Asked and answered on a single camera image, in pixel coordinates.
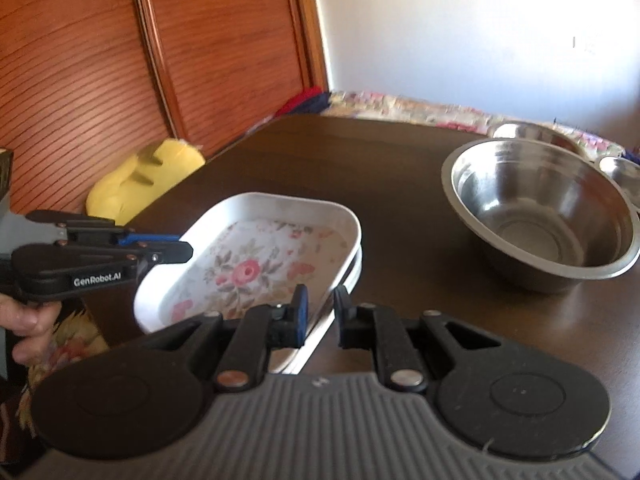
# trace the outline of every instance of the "wooden louvered door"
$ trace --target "wooden louvered door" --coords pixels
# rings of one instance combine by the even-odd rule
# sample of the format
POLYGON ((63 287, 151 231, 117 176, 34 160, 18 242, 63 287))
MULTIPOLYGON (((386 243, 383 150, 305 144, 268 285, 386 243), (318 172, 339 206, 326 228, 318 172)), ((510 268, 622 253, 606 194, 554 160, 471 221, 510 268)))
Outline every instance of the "wooden louvered door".
POLYGON ((184 137, 205 156, 303 89, 290 0, 150 1, 184 137))
POLYGON ((133 0, 0 0, 15 212, 81 210, 98 178, 167 135, 133 0))

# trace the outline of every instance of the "bowl rim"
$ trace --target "bowl rim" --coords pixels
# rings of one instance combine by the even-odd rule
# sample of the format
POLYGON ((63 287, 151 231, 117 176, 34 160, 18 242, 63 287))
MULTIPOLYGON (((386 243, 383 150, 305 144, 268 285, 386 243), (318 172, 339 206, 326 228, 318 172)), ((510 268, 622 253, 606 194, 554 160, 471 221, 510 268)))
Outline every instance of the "bowl rim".
MULTIPOLYGON (((586 150, 577 142, 575 142, 575 140, 573 140, 571 137, 569 137, 568 135, 565 135, 564 133, 562 133, 559 130, 555 130, 553 128, 550 128, 549 126, 545 126, 544 124, 537 124, 537 123, 529 123, 528 121, 518 121, 518 120, 503 120, 500 121, 499 123, 495 123, 495 124, 491 124, 486 131, 486 135, 487 137, 489 137, 490 139, 522 139, 522 140, 533 140, 533 139, 524 139, 523 137, 494 137, 496 131, 498 130, 498 128, 500 128, 501 126, 504 126, 505 124, 520 124, 522 126, 534 126, 536 128, 543 128, 545 130, 549 130, 550 132, 561 136, 563 139, 565 139, 570 145, 572 145, 574 147, 574 152, 571 152, 571 150, 567 150, 565 148, 562 148, 562 146, 558 146, 558 148, 562 148, 563 150, 566 150, 570 153, 575 153, 576 155, 579 155, 581 158, 584 158, 585 160, 589 160, 589 157, 587 155, 586 150)), ((537 142, 542 142, 542 144, 549 144, 551 146, 557 146, 556 144, 551 144, 550 142, 545 142, 544 140, 539 140, 537 142)))
POLYGON ((632 205, 629 198, 622 191, 620 186, 614 182, 610 177, 601 172, 599 168, 596 166, 592 166, 591 163, 584 160, 580 155, 576 153, 572 153, 569 150, 564 148, 560 148, 559 146, 555 146, 553 144, 549 144, 548 142, 542 142, 541 140, 531 140, 531 139, 504 139, 504 138, 490 138, 490 139, 480 139, 473 140, 464 144, 463 146, 458 147, 453 152, 449 154, 442 165, 441 170, 441 180, 442 187, 444 189, 444 193, 447 197, 447 200, 451 204, 454 211, 460 217, 460 219, 466 224, 466 226, 471 229, 477 236, 482 238, 489 245, 494 248, 502 251, 503 253, 515 258, 516 260, 521 261, 524 264, 527 264, 537 270, 541 270, 543 272, 548 272, 550 274, 554 274, 556 276, 560 276, 562 278, 569 278, 575 280, 605 280, 607 278, 613 278, 615 276, 619 276, 623 274, 627 270, 629 270, 633 264, 635 264, 636 260, 638 260, 638 256, 640 255, 640 219, 638 218, 638 214, 634 206, 632 205), (485 226, 478 218, 469 209, 466 205, 463 204, 462 200, 458 193, 456 192, 455 186, 453 184, 452 179, 452 170, 456 161, 460 158, 460 156, 467 152, 468 150, 474 148, 478 144, 485 144, 488 142, 528 142, 533 144, 539 144, 541 146, 545 146, 548 149, 559 150, 563 154, 569 154, 570 156, 574 156, 581 161, 581 163, 587 165, 593 171, 596 171, 598 174, 606 178, 609 183, 613 186, 615 191, 622 197, 623 201, 626 204, 628 209, 629 217, 631 218, 632 223, 632 239, 629 247, 625 251, 622 256, 620 256, 615 261, 610 264, 606 264, 603 266, 597 267, 577 267, 577 266, 569 266, 565 264, 559 264, 557 262, 552 262, 550 260, 545 260, 540 256, 536 256, 535 254, 531 254, 524 249, 521 249, 510 242, 504 240, 502 237, 491 231, 487 226, 485 226))
MULTIPOLYGON (((610 177, 610 176, 609 176, 609 175, 608 175, 608 174, 607 174, 607 173, 606 173, 606 172, 605 172, 605 171, 600 167, 600 163, 601 163, 605 158, 616 158, 616 159, 622 160, 626 165, 631 166, 631 167, 635 167, 635 168, 636 168, 636 171, 638 172, 638 174, 640 174, 640 165, 639 165, 639 164, 636 164, 636 163, 635 163, 634 161, 632 161, 632 160, 629 160, 628 158, 625 158, 625 157, 623 157, 623 156, 618 156, 618 155, 602 155, 602 156, 599 156, 599 157, 597 158, 597 160, 594 162, 594 164, 595 164, 595 166, 596 166, 596 169, 597 169, 600 173, 602 173, 604 176, 606 176, 607 178, 610 178, 611 180, 613 180, 613 179, 612 179, 612 178, 611 178, 611 177, 610 177)), ((640 214, 640 206, 637 206, 636 204, 634 204, 634 203, 631 201, 631 199, 629 199, 629 202, 631 202, 631 207, 632 207, 633 209, 635 209, 635 210, 636 210, 636 213, 640 214)))

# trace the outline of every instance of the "yellow plush toy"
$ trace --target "yellow plush toy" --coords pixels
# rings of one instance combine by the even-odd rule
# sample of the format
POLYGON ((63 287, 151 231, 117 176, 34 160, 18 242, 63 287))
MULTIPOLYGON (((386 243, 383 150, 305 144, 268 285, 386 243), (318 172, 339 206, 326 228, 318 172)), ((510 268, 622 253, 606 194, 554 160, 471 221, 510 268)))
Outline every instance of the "yellow plush toy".
POLYGON ((95 184, 86 199, 87 214, 124 225, 204 162, 200 152, 182 140, 151 144, 95 184))

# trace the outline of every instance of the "floral bedspread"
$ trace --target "floral bedspread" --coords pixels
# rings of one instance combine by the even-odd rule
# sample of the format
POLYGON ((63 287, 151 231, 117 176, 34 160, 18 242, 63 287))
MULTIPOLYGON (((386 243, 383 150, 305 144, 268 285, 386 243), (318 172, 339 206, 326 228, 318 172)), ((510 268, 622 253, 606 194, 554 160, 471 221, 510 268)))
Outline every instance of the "floral bedspread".
MULTIPOLYGON (((483 135, 492 124, 505 120, 523 120, 522 118, 487 114, 476 108, 442 105, 373 92, 333 92, 330 104, 330 107, 322 113, 323 115, 425 124, 483 135)), ((625 149, 619 144, 595 134, 559 123, 540 124, 573 139, 584 148, 591 160, 596 160, 603 155, 621 156, 625 153, 625 149)))

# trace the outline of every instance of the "human hand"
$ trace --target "human hand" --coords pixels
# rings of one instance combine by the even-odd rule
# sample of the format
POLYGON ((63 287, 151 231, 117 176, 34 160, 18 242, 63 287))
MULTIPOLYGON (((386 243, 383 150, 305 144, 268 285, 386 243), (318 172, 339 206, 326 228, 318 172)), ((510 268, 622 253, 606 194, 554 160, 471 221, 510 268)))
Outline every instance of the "human hand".
POLYGON ((51 341, 61 307, 59 301, 54 301, 37 309, 31 308, 0 294, 0 326, 25 338, 14 346, 12 357, 15 362, 32 365, 40 361, 51 341))

